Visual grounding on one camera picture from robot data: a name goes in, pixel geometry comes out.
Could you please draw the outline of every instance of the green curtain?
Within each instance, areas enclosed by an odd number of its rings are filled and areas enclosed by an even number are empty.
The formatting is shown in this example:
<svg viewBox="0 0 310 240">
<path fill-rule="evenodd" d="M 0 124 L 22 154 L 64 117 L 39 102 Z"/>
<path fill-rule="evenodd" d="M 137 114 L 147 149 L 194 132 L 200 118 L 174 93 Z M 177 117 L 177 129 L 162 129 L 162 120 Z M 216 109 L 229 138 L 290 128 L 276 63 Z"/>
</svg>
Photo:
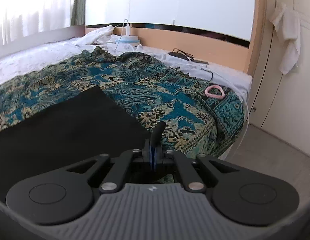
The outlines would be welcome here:
<svg viewBox="0 0 310 240">
<path fill-rule="evenodd" d="M 83 25 L 85 23 L 85 0 L 74 0 L 71 25 Z"/>
</svg>

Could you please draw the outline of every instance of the black cloth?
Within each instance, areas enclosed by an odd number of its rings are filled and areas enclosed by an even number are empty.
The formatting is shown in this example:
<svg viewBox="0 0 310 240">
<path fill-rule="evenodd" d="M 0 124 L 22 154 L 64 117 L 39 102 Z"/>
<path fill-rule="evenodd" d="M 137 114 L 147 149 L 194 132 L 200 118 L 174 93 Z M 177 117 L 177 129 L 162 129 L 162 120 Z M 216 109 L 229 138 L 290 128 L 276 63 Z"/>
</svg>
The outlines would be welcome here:
<svg viewBox="0 0 310 240">
<path fill-rule="evenodd" d="M 0 132 L 0 200 L 17 182 L 101 153 L 142 149 L 150 133 L 95 86 Z"/>
</svg>

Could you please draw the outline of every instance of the paisley pattern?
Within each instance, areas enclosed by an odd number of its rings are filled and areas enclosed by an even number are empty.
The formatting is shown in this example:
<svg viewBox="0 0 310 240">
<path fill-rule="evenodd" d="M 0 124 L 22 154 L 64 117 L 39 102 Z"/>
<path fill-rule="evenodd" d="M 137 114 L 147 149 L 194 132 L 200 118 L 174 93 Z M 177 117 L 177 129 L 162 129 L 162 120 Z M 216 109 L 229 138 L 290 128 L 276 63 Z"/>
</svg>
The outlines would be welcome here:
<svg viewBox="0 0 310 240">
<path fill-rule="evenodd" d="M 147 130 L 165 121 L 164 149 L 188 157 L 220 156 L 243 127 L 243 106 L 231 89 L 223 87 L 222 100 L 208 98 L 209 81 L 167 68 L 147 54 L 116 57 L 96 47 L 0 85 L 0 131 L 96 85 Z"/>
</svg>

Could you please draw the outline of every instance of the white logo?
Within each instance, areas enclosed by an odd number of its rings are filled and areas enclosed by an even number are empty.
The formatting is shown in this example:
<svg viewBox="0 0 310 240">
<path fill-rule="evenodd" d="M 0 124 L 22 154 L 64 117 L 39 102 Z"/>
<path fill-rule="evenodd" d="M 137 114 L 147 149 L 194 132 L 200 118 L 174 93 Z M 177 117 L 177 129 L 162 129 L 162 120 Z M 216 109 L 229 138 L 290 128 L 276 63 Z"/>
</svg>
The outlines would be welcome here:
<svg viewBox="0 0 310 240">
<path fill-rule="evenodd" d="M 150 191 L 155 191 L 157 188 L 155 186 L 151 186 L 148 188 Z"/>
</svg>

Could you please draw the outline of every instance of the floor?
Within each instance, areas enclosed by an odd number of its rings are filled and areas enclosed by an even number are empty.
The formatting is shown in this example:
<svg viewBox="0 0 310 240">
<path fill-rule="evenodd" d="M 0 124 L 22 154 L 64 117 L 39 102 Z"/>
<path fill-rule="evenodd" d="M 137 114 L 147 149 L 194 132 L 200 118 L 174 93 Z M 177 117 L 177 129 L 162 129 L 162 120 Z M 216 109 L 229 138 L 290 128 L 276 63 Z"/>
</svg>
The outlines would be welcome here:
<svg viewBox="0 0 310 240">
<path fill-rule="evenodd" d="M 295 187 L 302 207 L 310 201 L 310 157 L 249 125 L 230 163 L 282 179 Z"/>
</svg>

